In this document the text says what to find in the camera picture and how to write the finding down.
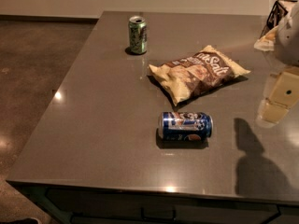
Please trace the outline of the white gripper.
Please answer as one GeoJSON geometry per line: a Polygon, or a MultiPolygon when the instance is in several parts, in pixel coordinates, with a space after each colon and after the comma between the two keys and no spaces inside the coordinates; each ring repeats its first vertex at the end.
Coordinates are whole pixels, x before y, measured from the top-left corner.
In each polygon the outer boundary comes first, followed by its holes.
{"type": "Polygon", "coordinates": [[[287,66],[277,77],[269,100],[286,108],[299,101],[299,3],[279,22],[275,38],[275,56],[287,66]]]}

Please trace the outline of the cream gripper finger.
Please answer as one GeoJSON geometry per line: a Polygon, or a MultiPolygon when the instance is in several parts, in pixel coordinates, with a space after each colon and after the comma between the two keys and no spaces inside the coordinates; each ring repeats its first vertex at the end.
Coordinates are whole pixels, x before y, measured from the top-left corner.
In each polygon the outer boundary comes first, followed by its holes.
{"type": "Polygon", "coordinates": [[[256,120],[259,124],[278,124],[288,112],[289,110],[286,107],[273,104],[268,99],[263,99],[260,102],[256,120]]]}

